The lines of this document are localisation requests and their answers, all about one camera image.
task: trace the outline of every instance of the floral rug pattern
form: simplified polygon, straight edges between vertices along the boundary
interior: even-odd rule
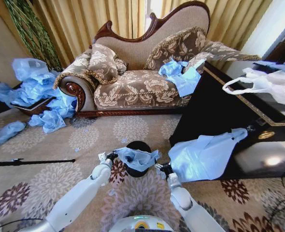
[[[159,149],[161,162],[169,161],[169,136],[180,115],[113,116],[67,119],[67,127],[51,134],[26,127],[0,146],[0,161],[14,158],[70,160],[0,167],[0,224],[22,218],[44,218],[54,204],[99,164],[98,154],[143,140]],[[0,114],[0,127],[28,116],[16,109]],[[184,183],[192,197],[227,232],[285,232],[285,188],[280,178],[198,181]],[[150,168],[140,178],[130,176],[119,159],[114,161],[109,183],[65,231],[107,232],[120,218],[148,214],[164,219],[177,232],[189,232],[170,202],[165,179]],[[16,232],[38,223],[24,220],[5,226]]]

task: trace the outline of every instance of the crumpled blue plastic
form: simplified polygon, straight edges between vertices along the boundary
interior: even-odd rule
[[[9,138],[15,136],[19,131],[22,131],[26,126],[22,122],[12,122],[0,129],[0,144],[5,143]]]
[[[139,172],[145,171],[147,168],[155,164],[155,159],[160,158],[160,153],[155,150],[151,153],[146,151],[134,150],[128,147],[122,147],[115,150],[118,158],[127,164],[128,167]]]
[[[32,115],[28,124],[32,127],[43,126],[45,133],[51,133],[66,126],[62,116],[55,110],[45,110],[40,115]]]
[[[283,64],[277,64],[276,62],[270,61],[255,61],[254,63],[262,66],[268,66],[272,69],[285,71],[285,62]]]
[[[188,62],[186,61],[176,62],[175,60],[173,60],[173,58],[171,58],[170,62],[160,67],[158,74],[166,76],[181,75],[183,67],[186,67],[187,64]]]
[[[173,82],[176,85],[179,96],[184,97],[194,92],[200,80],[200,74],[196,71],[196,68],[204,61],[204,59],[201,59],[194,66],[190,67],[184,74],[182,74],[182,66],[186,66],[188,62],[176,62],[172,60],[164,64],[158,73],[160,75],[166,75],[166,80]]]
[[[14,59],[12,68],[19,81],[25,81],[30,77],[32,78],[49,72],[44,61],[34,58]]]
[[[53,90],[55,71],[48,71],[46,63],[33,58],[15,59],[12,67],[18,80],[23,81],[19,89],[11,89],[7,84],[0,83],[0,101],[20,106],[31,106],[40,99],[55,97],[47,105],[51,111],[44,111],[33,116],[31,126],[43,126],[46,133],[65,127],[63,118],[72,117],[75,112],[76,97],[68,96],[59,89]]]
[[[20,91],[19,89],[10,88],[6,83],[0,83],[0,101],[13,108],[11,102],[18,98]]]
[[[216,179],[223,174],[236,143],[247,135],[246,129],[238,128],[176,143],[168,152],[171,168],[181,182]]]

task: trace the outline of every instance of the beige curtain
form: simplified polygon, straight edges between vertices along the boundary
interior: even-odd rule
[[[241,50],[272,0],[201,0],[210,10],[208,38]],[[164,17],[186,0],[162,0]]]
[[[113,31],[137,38],[144,31],[144,0],[34,0],[63,67],[85,51],[108,20]]]

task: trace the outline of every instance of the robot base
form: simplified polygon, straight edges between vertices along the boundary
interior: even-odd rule
[[[150,215],[125,217],[117,221],[109,232],[129,232],[141,229],[144,231],[172,232],[173,229],[161,218]]]

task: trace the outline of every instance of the carved wooden sofa frame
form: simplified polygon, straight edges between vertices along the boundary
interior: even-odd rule
[[[210,13],[209,9],[203,2],[200,1],[189,1],[181,4],[173,11],[171,11],[166,17],[163,19],[158,19],[154,13],[150,14],[151,24],[144,35],[136,39],[127,39],[123,38],[117,34],[115,34],[112,30],[112,21],[106,22],[95,35],[93,43],[96,42],[99,38],[102,37],[113,37],[120,41],[130,42],[130,43],[139,43],[145,41],[146,39],[150,38],[154,35],[173,15],[175,15],[180,10],[189,7],[189,6],[197,6],[202,7],[203,10],[208,14],[208,28],[210,26]],[[85,84],[85,80],[80,81],[81,84],[78,82],[74,83],[70,81],[68,77],[65,77],[60,85],[60,88],[66,94],[70,94],[72,96],[77,97],[77,106],[76,106],[76,115],[81,117],[98,117],[98,116],[124,116],[124,115],[154,115],[154,114],[180,114],[184,111],[185,107],[180,108],[171,108],[171,109],[141,109],[141,110],[84,110],[84,105],[87,101],[88,95],[85,93],[84,89],[81,85]]]

